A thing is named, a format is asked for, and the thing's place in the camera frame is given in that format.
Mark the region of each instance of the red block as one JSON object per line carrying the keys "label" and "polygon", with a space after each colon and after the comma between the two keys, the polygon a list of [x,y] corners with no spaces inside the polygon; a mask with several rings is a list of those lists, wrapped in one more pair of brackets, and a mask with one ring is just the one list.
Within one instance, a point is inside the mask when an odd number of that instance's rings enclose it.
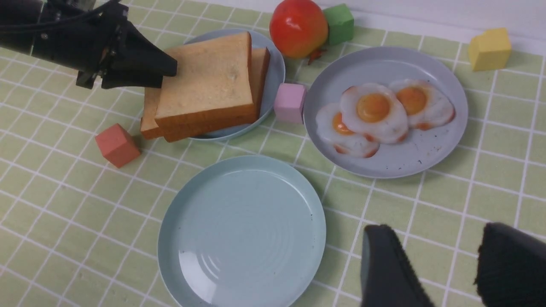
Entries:
{"label": "red block", "polygon": [[118,123],[102,131],[95,137],[95,141],[103,157],[117,168],[140,156],[133,138]]}

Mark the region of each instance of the robotic arm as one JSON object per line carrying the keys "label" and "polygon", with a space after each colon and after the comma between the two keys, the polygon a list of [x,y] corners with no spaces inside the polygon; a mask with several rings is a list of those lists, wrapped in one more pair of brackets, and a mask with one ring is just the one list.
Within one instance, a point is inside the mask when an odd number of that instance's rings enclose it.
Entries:
{"label": "robotic arm", "polygon": [[0,47],[78,70],[76,85],[161,88],[177,61],[127,20],[128,7],[110,0],[0,0]]}

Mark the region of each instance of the light blue plate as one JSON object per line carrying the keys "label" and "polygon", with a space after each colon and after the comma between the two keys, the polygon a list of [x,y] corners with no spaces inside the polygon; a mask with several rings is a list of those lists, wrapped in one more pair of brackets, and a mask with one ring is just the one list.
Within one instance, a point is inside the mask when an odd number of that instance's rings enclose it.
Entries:
{"label": "light blue plate", "polygon": [[159,231],[159,270],[183,307],[285,307],[313,279],[325,242],[321,201],[305,177],[241,156],[176,195]]}
{"label": "light blue plate", "polygon": [[275,47],[271,39],[261,33],[246,30],[246,29],[222,29],[205,33],[189,40],[186,44],[202,42],[204,40],[214,39],[218,37],[237,34],[240,32],[248,32],[252,38],[253,48],[267,48],[269,50],[269,69],[265,77],[264,92],[262,95],[262,108],[260,110],[260,118],[250,125],[240,125],[222,130],[217,130],[207,134],[203,134],[192,139],[207,140],[207,141],[225,141],[231,138],[238,137],[248,131],[254,129],[263,122],[269,113],[273,110],[275,97],[277,96],[278,87],[284,82],[286,76],[286,66],[281,52]]}

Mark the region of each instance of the yellow block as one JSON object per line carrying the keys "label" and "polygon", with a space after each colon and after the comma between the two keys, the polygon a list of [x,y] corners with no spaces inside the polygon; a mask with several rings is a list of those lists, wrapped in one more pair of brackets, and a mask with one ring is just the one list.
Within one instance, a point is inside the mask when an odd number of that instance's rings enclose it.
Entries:
{"label": "yellow block", "polygon": [[490,29],[470,41],[468,57],[473,71],[505,67],[512,45],[506,28]]}

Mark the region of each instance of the white wall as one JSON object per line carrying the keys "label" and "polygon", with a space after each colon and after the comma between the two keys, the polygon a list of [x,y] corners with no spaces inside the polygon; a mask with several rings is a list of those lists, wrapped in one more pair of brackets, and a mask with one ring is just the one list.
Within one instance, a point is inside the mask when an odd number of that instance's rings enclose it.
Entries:
{"label": "white wall", "polygon": [[[339,0],[318,0],[335,5]],[[510,34],[546,40],[545,0],[346,0],[368,13],[406,17],[472,29],[507,27]]]}
{"label": "white wall", "polygon": [[[198,0],[272,12],[281,0]],[[546,55],[546,0],[314,0],[321,7],[346,3],[361,26],[469,42],[506,27],[513,48]]]}

